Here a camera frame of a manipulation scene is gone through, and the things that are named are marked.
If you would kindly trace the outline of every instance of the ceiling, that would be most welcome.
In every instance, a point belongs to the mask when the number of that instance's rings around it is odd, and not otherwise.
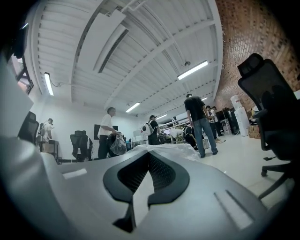
[[[49,72],[55,98],[82,105],[116,107],[130,114],[175,116],[187,93],[214,99],[222,68],[223,40],[214,0],[147,0],[127,8],[121,23],[129,32],[102,73],[77,65],[85,36],[97,14],[109,15],[129,0],[41,1],[31,13],[32,72],[47,94]],[[177,76],[207,60],[208,66],[183,80]]]

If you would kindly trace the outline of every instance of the white backpack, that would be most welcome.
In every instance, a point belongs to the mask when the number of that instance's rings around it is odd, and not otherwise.
[[[151,126],[151,122],[152,122],[152,120],[151,120],[150,122],[146,122],[146,123],[142,126],[142,132],[143,132],[143,135],[150,136],[151,134],[154,133],[154,130],[155,130],[156,127],[153,128],[153,127]]]

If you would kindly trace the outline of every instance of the window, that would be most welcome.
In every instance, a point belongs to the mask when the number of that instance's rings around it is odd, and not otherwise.
[[[29,78],[24,57],[17,59],[12,55],[7,66],[12,69],[15,79],[18,81],[19,87],[24,92],[29,94],[34,85],[32,80]]]

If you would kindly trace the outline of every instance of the person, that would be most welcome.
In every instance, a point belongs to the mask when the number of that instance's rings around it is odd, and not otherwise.
[[[43,142],[45,142],[43,144],[43,152],[48,152],[48,153],[53,152],[51,151],[53,146],[49,144],[49,140],[52,139],[52,134],[51,134],[52,125],[53,125],[53,119],[49,118],[48,121],[44,123],[42,127],[41,135],[42,135]]]
[[[216,110],[217,110],[217,108],[215,106],[213,106],[212,110],[211,110],[211,114],[215,117],[215,124],[216,124],[216,129],[217,129],[217,135],[219,137],[222,137],[224,135],[221,133],[221,123],[219,122],[219,120],[217,118]]]
[[[99,149],[98,149],[98,158],[105,159],[109,148],[106,144],[107,137],[112,133],[116,135],[116,130],[113,129],[112,117],[116,115],[116,109],[110,107],[107,109],[107,115],[105,115],[101,121],[101,126],[98,131],[99,138]]]
[[[217,139],[217,131],[216,131],[216,124],[215,124],[215,117],[211,113],[211,108],[209,105],[206,106],[207,113],[208,113],[208,121],[210,122],[210,128],[212,130],[212,134],[214,135],[215,141],[218,141]]]
[[[186,140],[187,143],[189,143],[196,151],[198,151],[197,145],[196,145],[196,139],[195,139],[195,132],[194,129],[191,126],[187,126],[183,128],[183,138]]]
[[[158,145],[158,132],[160,133],[160,128],[158,123],[156,122],[156,116],[151,115],[148,122],[153,128],[153,133],[148,136],[148,144],[149,145]]]
[[[208,112],[204,102],[200,97],[193,96],[189,93],[187,94],[187,99],[184,101],[184,105],[187,111],[188,121],[195,131],[200,157],[205,157],[205,149],[202,141],[202,128],[210,142],[212,154],[216,155],[218,153],[217,145],[208,122]]]

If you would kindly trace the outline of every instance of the black office chair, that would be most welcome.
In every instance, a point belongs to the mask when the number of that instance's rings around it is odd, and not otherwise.
[[[84,156],[82,156],[82,154],[78,154],[80,138],[81,138],[81,135],[75,135],[75,134],[70,135],[70,139],[71,139],[71,142],[73,145],[72,155],[73,155],[73,157],[76,158],[76,160],[78,160],[79,162],[82,162],[82,161],[84,161]]]
[[[291,161],[288,164],[262,167],[263,177],[267,175],[267,171],[284,173],[269,189],[259,195],[258,198],[262,199],[286,179],[295,179],[300,127],[289,121],[286,112],[288,109],[291,109],[292,113],[297,112],[299,103],[270,59],[263,60],[262,56],[253,53],[238,66],[238,69],[242,76],[238,85],[249,95],[259,110],[253,118],[258,123],[262,150],[272,150],[278,159]]]
[[[74,134],[70,135],[70,139],[73,145],[73,152],[72,155],[78,160],[79,162],[83,162],[85,158],[89,158],[89,161],[91,161],[91,148],[90,149],[84,149],[82,146],[80,146],[80,140],[82,139],[83,142],[89,141],[89,138],[87,135],[83,136],[83,132],[80,130],[75,131]]]
[[[18,137],[28,142],[36,144],[37,141],[38,122],[36,115],[29,112],[21,126]]]

